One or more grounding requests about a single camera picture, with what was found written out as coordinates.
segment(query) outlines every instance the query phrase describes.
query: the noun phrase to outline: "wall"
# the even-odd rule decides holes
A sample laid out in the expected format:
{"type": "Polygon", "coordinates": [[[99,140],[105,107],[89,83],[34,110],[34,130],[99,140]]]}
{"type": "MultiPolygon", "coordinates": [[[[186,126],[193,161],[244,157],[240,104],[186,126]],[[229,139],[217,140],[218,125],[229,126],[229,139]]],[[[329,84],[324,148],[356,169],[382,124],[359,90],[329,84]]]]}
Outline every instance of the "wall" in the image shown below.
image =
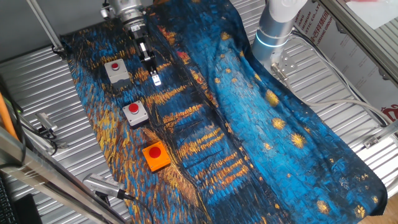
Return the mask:
{"type": "Polygon", "coordinates": [[[295,22],[372,106],[381,110],[392,121],[398,119],[396,86],[389,80],[383,80],[376,64],[319,3],[306,3],[297,14],[295,22]]]}
{"type": "MultiPolygon", "coordinates": [[[[103,21],[103,0],[37,0],[57,34],[103,21]]],[[[0,0],[0,61],[50,45],[25,0],[0,0]]]]}

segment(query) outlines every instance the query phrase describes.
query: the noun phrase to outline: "black keyboard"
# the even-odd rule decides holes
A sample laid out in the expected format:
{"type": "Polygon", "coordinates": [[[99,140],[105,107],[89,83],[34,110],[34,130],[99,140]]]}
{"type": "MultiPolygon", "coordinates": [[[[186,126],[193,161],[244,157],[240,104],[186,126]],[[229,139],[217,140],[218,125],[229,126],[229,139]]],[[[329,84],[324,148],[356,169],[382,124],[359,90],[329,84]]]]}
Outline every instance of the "black keyboard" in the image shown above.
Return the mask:
{"type": "Polygon", "coordinates": [[[6,190],[4,175],[0,174],[0,223],[18,224],[15,210],[11,205],[11,196],[6,190]]]}

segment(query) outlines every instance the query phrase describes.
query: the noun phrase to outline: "orange box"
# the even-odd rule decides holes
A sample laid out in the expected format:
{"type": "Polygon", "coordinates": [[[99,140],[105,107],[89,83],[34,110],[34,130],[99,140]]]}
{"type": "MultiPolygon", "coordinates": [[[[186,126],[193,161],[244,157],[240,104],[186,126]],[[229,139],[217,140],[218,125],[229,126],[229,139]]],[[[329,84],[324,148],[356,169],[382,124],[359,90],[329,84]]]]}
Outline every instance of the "orange box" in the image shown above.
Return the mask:
{"type": "Polygon", "coordinates": [[[142,150],[152,172],[170,164],[170,157],[162,142],[157,142],[142,150]]]}

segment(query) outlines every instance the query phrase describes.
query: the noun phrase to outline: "slatted metal surface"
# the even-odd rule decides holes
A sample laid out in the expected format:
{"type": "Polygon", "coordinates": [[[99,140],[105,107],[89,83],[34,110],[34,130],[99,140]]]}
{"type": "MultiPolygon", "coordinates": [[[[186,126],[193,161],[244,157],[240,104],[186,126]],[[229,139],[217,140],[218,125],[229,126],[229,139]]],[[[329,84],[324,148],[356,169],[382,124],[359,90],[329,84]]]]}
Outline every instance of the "slatted metal surface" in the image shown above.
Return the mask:
{"type": "MultiPolygon", "coordinates": [[[[24,109],[25,118],[39,126],[34,114],[42,111],[55,121],[60,141],[66,141],[68,150],[60,151],[54,158],[82,180],[89,173],[111,176],[69,71],[50,47],[25,55],[0,65],[11,94],[24,109]]],[[[8,177],[15,199],[33,194],[43,223],[82,223],[87,218],[32,187],[8,177]]],[[[111,205],[124,218],[129,212],[122,200],[111,198],[111,205]]]]}
{"type": "MultiPolygon", "coordinates": [[[[265,1],[231,2],[240,13],[245,31],[252,42],[265,1]]],[[[289,41],[286,52],[298,65],[298,71],[288,76],[300,96],[312,102],[353,99],[342,81],[300,40],[289,41]]],[[[25,109],[24,115],[34,126],[39,125],[34,113],[43,111],[60,127],[57,136],[69,144],[69,149],[55,155],[56,160],[80,180],[89,173],[111,176],[77,96],[67,63],[62,62],[48,47],[0,64],[0,73],[16,101],[25,109]]],[[[364,149],[362,145],[365,139],[380,131],[377,122],[362,107],[345,104],[313,110],[374,169],[384,183],[388,184],[396,178],[398,151],[390,139],[372,149],[364,149]]],[[[34,194],[44,223],[91,223],[32,187],[10,177],[8,181],[15,198],[34,194]]],[[[110,201],[117,212],[124,218],[129,218],[128,210],[121,200],[111,198],[110,201]]]]}
{"type": "Polygon", "coordinates": [[[375,30],[383,48],[398,64],[398,18],[395,18],[375,30]]]}
{"type": "Polygon", "coordinates": [[[256,36],[262,11],[266,6],[265,0],[231,0],[232,5],[241,15],[244,30],[252,44],[256,36]]]}

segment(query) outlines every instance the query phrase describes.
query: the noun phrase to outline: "red button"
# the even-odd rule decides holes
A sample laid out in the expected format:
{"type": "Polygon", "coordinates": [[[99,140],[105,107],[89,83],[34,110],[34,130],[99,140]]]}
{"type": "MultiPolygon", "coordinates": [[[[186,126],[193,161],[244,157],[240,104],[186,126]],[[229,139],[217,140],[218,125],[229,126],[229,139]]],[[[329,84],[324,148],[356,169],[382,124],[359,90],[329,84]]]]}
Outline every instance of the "red button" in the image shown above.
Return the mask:
{"type": "Polygon", "coordinates": [[[162,151],[158,147],[153,147],[149,150],[149,156],[152,158],[158,158],[161,155],[162,151]]]}
{"type": "Polygon", "coordinates": [[[113,64],[112,64],[112,69],[113,69],[113,70],[119,69],[119,65],[118,65],[117,63],[113,63],[113,64]]]}
{"type": "Polygon", "coordinates": [[[136,114],[138,113],[139,106],[136,103],[132,103],[129,106],[129,111],[136,114]]]}

